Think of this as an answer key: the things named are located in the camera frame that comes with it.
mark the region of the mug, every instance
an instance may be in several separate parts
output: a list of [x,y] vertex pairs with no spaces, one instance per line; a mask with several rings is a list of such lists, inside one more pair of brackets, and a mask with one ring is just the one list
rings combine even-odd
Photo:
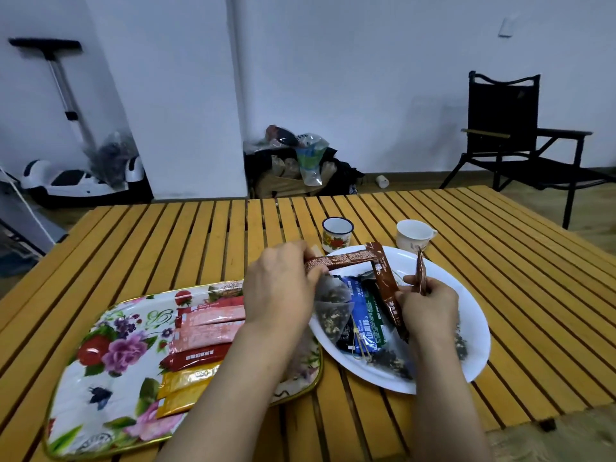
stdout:
[[323,237],[321,246],[326,253],[350,245],[350,235],[355,228],[353,223],[344,217],[328,217],[323,221]]
[[396,245],[404,251],[417,253],[425,249],[438,232],[419,220],[401,220],[396,225]]

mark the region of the chair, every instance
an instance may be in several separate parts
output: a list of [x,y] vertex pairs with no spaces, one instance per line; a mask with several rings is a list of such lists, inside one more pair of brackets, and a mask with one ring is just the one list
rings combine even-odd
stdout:
[[[616,178],[580,167],[584,138],[592,132],[537,128],[539,78],[537,74],[517,81],[499,82],[475,71],[469,73],[468,128],[462,130],[467,136],[466,153],[441,188],[446,187],[468,162],[493,172],[492,189],[498,192],[513,180],[538,190],[566,190],[562,226],[568,228],[575,190],[616,182]],[[537,149],[539,136],[549,140]],[[577,141],[573,164],[541,157],[557,139]],[[512,156],[515,159],[503,159]],[[501,176],[507,178],[502,185]]]

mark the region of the white balance scooter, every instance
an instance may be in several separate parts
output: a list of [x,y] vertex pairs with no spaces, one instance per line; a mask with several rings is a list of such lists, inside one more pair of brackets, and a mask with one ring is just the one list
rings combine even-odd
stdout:
[[[9,43],[14,47],[34,48],[42,52],[62,99],[64,115],[79,141],[81,150],[90,160],[96,161],[94,140],[79,120],[62,65],[56,56],[58,50],[81,52],[81,44],[77,40],[58,38],[10,38]],[[137,156],[130,159],[126,163],[124,174],[126,181],[121,186],[112,188],[86,171],[55,170],[50,162],[35,160],[26,166],[20,183],[38,204],[49,209],[150,202],[153,196],[141,158]]]

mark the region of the person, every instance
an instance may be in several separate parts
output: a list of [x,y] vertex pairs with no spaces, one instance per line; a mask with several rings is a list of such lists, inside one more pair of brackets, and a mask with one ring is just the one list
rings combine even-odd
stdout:
[[[267,248],[244,280],[246,322],[220,369],[157,462],[248,461],[274,388],[312,315],[323,266],[304,241]],[[412,283],[407,276],[405,282]],[[458,295],[436,279],[431,293],[403,289],[404,322],[417,367],[413,456],[417,461],[492,460],[455,349]]]

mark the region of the forearm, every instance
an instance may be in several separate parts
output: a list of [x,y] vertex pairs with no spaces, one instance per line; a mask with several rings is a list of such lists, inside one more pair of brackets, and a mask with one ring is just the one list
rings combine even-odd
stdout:
[[249,460],[259,428],[296,342],[246,324],[201,399],[157,462]]
[[418,461],[491,461],[453,343],[423,342],[417,355],[417,401],[413,418]]

